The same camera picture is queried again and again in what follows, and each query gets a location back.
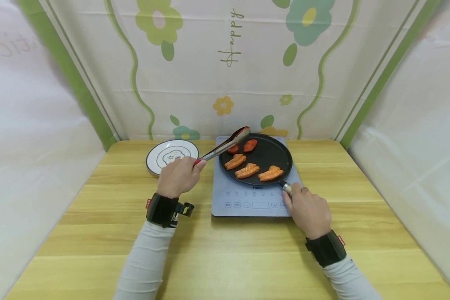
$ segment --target white plate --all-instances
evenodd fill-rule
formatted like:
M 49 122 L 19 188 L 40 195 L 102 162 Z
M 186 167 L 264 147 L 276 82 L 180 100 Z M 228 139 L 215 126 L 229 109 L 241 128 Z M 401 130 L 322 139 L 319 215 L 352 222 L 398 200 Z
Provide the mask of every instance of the white plate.
M 198 158 L 198 148 L 193 143 L 184 140 L 171 140 L 156 145 L 147 155 L 148 170 L 160 175 L 162 168 L 176 158 Z

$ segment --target white curtain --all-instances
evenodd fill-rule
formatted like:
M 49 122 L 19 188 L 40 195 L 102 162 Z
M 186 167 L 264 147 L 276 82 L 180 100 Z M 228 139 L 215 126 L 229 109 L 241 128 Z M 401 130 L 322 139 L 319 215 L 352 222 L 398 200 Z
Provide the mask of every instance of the white curtain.
M 48 51 L 0 0 L 0 299 L 104 153 Z
M 450 0 L 388 83 L 350 151 L 450 282 Z

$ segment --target person's left hand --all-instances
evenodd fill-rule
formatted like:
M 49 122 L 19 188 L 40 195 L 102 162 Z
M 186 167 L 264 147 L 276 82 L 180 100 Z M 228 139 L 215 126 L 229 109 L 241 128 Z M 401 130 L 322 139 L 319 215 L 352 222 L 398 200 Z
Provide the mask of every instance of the person's left hand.
M 157 193 L 167 198 L 178 198 L 182 193 L 191 190 L 200 178 L 200 172 L 206 161 L 193 166 L 196 159 L 192 157 L 178 158 L 162 169 L 158 179 Z

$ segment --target wrist strap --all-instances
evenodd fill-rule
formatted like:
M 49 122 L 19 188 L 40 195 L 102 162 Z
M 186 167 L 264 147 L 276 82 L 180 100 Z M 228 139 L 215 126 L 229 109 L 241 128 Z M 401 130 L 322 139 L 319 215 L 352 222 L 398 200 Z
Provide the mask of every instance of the wrist strap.
M 310 240 L 307 238 L 306 240 L 307 250 L 313 253 L 313 256 L 323 268 L 346 257 L 345 247 L 333 230 L 318 239 Z
M 147 221 L 163 228 L 175 228 L 178 224 L 178 214 L 190 217 L 194 208 L 190 203 L 178 202 L 178 198 L 171 199 L 155 193 L 147 211 Z

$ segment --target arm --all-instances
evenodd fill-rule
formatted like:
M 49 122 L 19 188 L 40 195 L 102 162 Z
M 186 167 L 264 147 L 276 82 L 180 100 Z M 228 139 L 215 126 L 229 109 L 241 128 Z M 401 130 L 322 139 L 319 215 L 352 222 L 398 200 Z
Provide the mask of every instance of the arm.
M 155 299 L 174 233 L 175 228 L 145 222 L 125 262 L 114 300 Z
M 349 256 L 322 270 L 340 300 L 382 299 Z
M 166 217 L 163 216 L 178 216 L 173 213 L 176 212 L 173 207 L 175 204 L 171 203 L 177 203 L 177 198 L 182 193 L 188 192 L 197 184 L 206 161 L 196 166 L 193 166 L 194 163 L 194 158 L 185 157 L 176 159 L 162 169 L 158 179 L 158 195 L 153 197 L 147 212 L 147 221 L 127 257 L 114 300 L 155 299 L 162 283 L 168 246 L 178 222 L 175 217 L 164 220 Z
M 376 300 L 380 295 L 368 282 L 331 232 L 332 214 L 325 199 L 310 193 L 299 183 L 292 184 L 291 198 L 283 192 L 284 203 L 295 223 L 307 236 L 307 248 L 322 267 L 340 300 Z

